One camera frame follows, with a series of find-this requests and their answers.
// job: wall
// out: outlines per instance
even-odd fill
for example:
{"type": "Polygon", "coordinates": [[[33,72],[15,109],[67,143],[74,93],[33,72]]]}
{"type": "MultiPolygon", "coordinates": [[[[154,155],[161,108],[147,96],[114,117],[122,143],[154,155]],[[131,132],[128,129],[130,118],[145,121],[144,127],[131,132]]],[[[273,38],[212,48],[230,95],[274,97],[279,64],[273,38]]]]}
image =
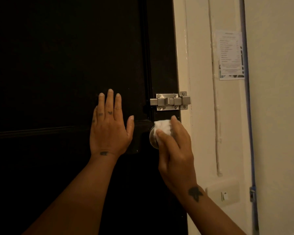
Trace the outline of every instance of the wall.
{"type": "Polygon", "coordinates": [[[260,234],[294,234],[294,0],[245,0],[260,234]]]}
{"type": "MultiPolygon", "coordinates": [[[[240,202],[223,210],[247,234],[252,234],[245,83],[219,81],[217,67],[212,65],[217,56],[211,36],[217,29],[240,31],[240,0],[173,1],[179,85],[192,99],[190,110],[181,111],[181,118],[192,137],[197,182],[206,188],[230,178],[239,180],[240,202]],[[221,177],[216,166],[216,123],[221,177]]],[[[190,219],[189,234],[199,234],[190,219]]]]}

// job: black tattoo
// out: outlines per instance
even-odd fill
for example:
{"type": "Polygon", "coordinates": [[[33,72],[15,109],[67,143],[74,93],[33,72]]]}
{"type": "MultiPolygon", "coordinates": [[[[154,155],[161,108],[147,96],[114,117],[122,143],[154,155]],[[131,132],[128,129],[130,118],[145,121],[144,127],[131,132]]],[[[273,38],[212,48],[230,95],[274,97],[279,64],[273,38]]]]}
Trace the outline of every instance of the black tattoo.
{"type": "Polygon", "coordinates": [[[106,155],[108,155],[108,152],[100,152],[100,155],[106,156],[106,155]]]}
{"type": "Polygon", "coordinates": [[[203,196],[203,193],[201,193],[197,186],[192,187],[188,190],[188,194],[194,198],[197,202],[199,201],[199,196],[203,196]]]}

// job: finger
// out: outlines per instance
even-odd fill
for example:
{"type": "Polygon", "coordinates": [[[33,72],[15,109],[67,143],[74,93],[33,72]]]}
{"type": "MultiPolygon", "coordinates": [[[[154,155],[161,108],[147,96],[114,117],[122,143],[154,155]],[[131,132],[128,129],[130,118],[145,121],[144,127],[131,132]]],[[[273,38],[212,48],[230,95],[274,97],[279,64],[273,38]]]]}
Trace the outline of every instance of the finger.
{"type": "Polygon", "coordinates": [[[94,113],[92,114],[92,122],[91,125],[96,126],[97,125],[97,106],[94,109],[94,113]]]}
{"type": "Polygon", "coordinates": [[[113,119],[113,90],[109,89],[105,107],[105,118],[113,119]]]}
{"type": "Polygon", "coordinates": [[[123,122],[122,98],[119,93],[117,93],[114,100],[114,119],[118,122],[123,122]]]}
{"type": "Polygon", "coordinates": [[[167,174],[168,172],[168,161],[169,161],[169,152],[166,145],[160,140],[159,145],[159,166],[158,169],[161,174],[167,174]]]}
{"type": "Polygon", "coordinates": [[[160,138],[160,140],[165,144],[167,147],[170,156],[176,155],[177,152],[180,151],[179,146],[177,145],[176,141],[174,138],[170,135],[165,134],[162,130],[157,129],[156,131],[157,136],[160,138]]]}
{"type": "Polygon", "coordinates": [[[133,132],[134,132],[134,116],[132,115],[128,118],[128,121],[126,123],[126,133],[130,141],[132,141],[133,139],[133,132]]]}
{"type": "Polygon", "coordinates": [[[174,133],[174,138],[179,147],[182,148],[186,146],[188,144],[188,132],[174,115],[171,117],[171,125],[174,133]]]}
{"type": "Polygon", "coordinates": [[[100,93],[97,107],[97,120],[98,123],[103,122],[105,119],[105,94],[100,93]]]}

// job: person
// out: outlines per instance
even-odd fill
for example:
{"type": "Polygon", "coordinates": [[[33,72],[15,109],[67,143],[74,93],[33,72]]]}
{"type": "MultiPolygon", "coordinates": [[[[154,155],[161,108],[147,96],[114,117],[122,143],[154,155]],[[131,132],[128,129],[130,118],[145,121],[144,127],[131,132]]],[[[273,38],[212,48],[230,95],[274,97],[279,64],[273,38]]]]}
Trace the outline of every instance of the person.
{"type": "MultiPolygon", "coordinates": [[[[94,109],[91,157],[86,167],[58,198],[23,233],[98,234],[106,192],[113,168],[132,141],[134,116],[125,128],[121,95],[109,89],[100,93],[94,109]]],[[[175,139],[157,130],[159,171],[202,235],[245,234],[197,185],[191,138],[175,116],[171,118],[175,139]]]]}

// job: white wipe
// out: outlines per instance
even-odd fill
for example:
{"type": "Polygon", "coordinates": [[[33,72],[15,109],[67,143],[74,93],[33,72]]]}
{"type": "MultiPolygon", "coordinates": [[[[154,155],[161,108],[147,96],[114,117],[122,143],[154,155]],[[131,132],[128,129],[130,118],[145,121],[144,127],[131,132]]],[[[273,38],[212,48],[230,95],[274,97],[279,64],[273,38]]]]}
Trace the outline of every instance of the white wipe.
{"type": "Polygon", "coordinates": [[[157,129],[162,130],[167,135],[171,135],[171,136],[173,135],[171,120],[159,120],[159,121],[155,121],[154,123],[155,123],[154,137],[157,139],[157,141],[159,141],[159,138],[156,134],[157,129]]]}

